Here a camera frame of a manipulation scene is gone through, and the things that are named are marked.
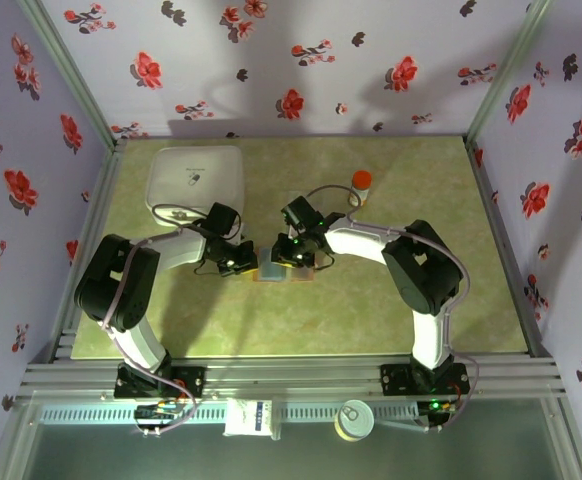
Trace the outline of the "white pill case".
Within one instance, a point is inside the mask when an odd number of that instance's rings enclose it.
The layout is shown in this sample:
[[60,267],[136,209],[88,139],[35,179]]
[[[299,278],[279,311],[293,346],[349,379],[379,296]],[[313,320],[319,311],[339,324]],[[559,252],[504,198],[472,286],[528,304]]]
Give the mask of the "white pill case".
[[221,203],[241,213],[245,185],[235,146],[170,147],[158,151],[146,184],[145,204],[156,223],[190,223]]

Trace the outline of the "orange cap pill bottle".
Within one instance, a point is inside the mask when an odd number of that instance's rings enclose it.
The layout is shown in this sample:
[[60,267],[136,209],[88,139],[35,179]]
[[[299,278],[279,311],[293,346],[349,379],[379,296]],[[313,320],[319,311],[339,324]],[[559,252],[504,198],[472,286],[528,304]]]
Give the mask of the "orange cap pill bottle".
[[351,190],[349,194],[349,204],[352,207],[362,206],[368,197],[372,185],[372,175],[369,171],[358,170],[351,178]]

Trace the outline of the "white paper packet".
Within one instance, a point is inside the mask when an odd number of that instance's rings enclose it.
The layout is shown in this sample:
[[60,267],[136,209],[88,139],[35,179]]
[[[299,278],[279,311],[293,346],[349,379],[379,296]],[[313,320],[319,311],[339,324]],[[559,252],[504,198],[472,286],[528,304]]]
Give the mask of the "white paper packet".
[[269,437],[281,436],[281,416],[273,400],[229,399],[226,403],[223,435]]

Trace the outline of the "tin can with pull tab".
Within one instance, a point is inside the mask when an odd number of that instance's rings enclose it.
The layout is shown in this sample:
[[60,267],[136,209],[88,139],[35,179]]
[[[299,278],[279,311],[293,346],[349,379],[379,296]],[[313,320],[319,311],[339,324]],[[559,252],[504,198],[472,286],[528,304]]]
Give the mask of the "tin can with pull tab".
[[371,407],[361,400],[348,400],[337,411],[334,427],[337,435],[347,442],[357,442],[370,435],[375,425]]

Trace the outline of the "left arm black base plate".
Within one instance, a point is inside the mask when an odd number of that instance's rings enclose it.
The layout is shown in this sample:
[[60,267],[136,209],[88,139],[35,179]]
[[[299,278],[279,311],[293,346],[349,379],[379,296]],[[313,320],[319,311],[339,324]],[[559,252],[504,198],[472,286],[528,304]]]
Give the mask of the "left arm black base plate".
[[[198,399],[202,397],[205,385],[206,369],[200,366],[161,367],[157,376],[185,387]],[[114,397],[116,399],[174,398],[183,392],[142,373],[126,363],[120,363],[117,369]]]

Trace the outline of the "aluminium frame cross rail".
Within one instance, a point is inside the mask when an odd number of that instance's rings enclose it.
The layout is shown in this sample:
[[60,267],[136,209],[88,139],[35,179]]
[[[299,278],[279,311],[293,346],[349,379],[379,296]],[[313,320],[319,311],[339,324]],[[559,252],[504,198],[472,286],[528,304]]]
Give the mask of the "aluminium frame cross rail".
[[[566,388],[555,361],[523,354],[477,355],[465,364],[475,400],[563,397]],[[205,369],[202,397],[289,400],[380,399],[386,366],[408,363],[405,355],[272,356],[176,359],[174,365]],[[47,398],[96,403],[113,396],[117,361],[61,358],[31,364],[15,395],[18,400]]]

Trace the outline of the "aluminium side rail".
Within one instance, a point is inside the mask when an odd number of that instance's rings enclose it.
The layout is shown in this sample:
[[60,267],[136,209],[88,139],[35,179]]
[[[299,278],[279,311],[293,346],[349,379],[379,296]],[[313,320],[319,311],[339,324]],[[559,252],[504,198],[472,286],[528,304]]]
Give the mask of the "aluminium side rail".
[[534,317],[534,311],[524,295],[523,286],[525,285],[525,280],[520,274],[505,223],[499,207],[491,199],[491,195],[495,190],[492,188],[485,169],[479,167],[475,160],[476,147],[466,137],[463,138],[463,141],[507,281],[509,295],[515,307],[518,324],[526,344],[525,353],[531,357],[550,358],[551,354],[542,343],[542,336]]
[[100,242],[126,144],[126,140],[121,140],[116,143],[111,152],[107,153],[91,194],[76,256],[70,266],[67,283],[62,294],[56,318],[55,337],[50,344],[47,360],[50,364],[57,361],[69,361],[71,359],[71,353],[82,317],[82,311],[75,305],[74,294],[82,278],[82,274]]

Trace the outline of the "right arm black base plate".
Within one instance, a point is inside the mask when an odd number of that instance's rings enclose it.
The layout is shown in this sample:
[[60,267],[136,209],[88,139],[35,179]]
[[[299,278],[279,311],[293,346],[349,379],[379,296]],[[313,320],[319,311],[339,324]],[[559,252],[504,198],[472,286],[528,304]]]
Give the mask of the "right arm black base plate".
[[461,363],[436,371],[411,364],[385,364],[380,367],[380,384],[384,396],[453,396],[470,390],[469,376]]

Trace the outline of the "aluminium corner post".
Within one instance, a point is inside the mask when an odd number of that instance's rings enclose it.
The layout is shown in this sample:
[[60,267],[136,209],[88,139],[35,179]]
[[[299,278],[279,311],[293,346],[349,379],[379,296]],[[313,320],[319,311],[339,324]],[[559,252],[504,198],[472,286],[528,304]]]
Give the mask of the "aluminium corner post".
[[513,77],[519,64],[524,60],[530,48],[534,45],[536,37],[542,28],[544,17],[556,0],[532,0],[525,13],[524,21],[510,44],[501,66],[489,87],[478,111],[473,118],[470,127],[463,136],[464,145],[469,148],[481,131],[487,125],[491,116],[497,109],[497,103],[505,93],[505,87]]
[[47,49],[75,100],[109,152],[117,148],[105,117],[41,0],[15,0]]

